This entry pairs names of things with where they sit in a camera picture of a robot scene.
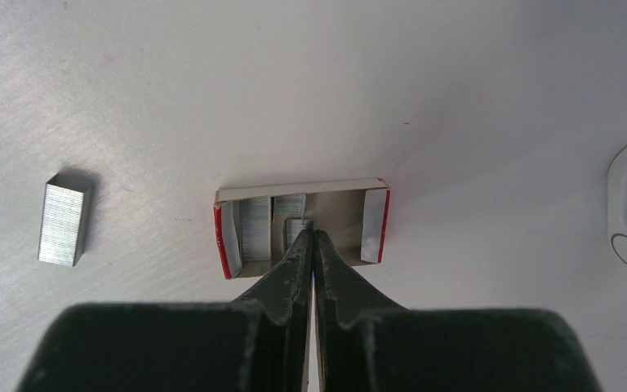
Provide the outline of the staple box tray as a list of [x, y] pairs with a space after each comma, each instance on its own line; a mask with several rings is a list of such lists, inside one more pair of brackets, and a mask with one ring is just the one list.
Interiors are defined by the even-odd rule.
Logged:
[[[273, 214], [273, 198], [286, 194], [307, 195], [304, 219], [314, 221], [313, 229], [328, 233], [346, 263], [352, 266], [381, 263], [391, 188], [380, 178], [219, 189], [213, 205], [214, 226], [226, 279], [260, 277], [285, 256], [286, 217]], [[260, 196], [271, 198], [271, 257], [267, 261], [245, 262], [239, 202]]]

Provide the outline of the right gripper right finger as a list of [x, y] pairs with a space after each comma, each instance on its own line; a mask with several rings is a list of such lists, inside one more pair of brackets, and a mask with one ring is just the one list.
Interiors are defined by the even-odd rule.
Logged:
[[324, 391], [598, 391], [576, 334], [543, 309], [409, 310], [313, 236]]

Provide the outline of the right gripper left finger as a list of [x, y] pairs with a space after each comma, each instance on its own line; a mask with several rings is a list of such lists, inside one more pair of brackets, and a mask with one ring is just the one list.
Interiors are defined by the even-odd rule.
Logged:
[[85, 303], [45, 332], [20, 391], [303, 391], [312, 247], [299, 233], [229, 302]]

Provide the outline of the small silver staple piece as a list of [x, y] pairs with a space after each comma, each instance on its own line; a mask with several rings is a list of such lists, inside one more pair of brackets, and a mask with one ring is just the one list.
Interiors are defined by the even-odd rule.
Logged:
[[273, 198], [273, 214], [287, 219], [304, 219], [306, 194], [286, 194]]

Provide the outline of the silver staple strip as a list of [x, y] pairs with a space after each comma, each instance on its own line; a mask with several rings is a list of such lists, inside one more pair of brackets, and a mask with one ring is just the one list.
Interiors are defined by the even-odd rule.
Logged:
[[61, 171], [45, 184], [37, 260], [74, 267], [82, 257], [95, 181], [80, 171]]
[[242, 258], [267, 261], [271, 255], [271, 198], [260, 196], [239, 202]]

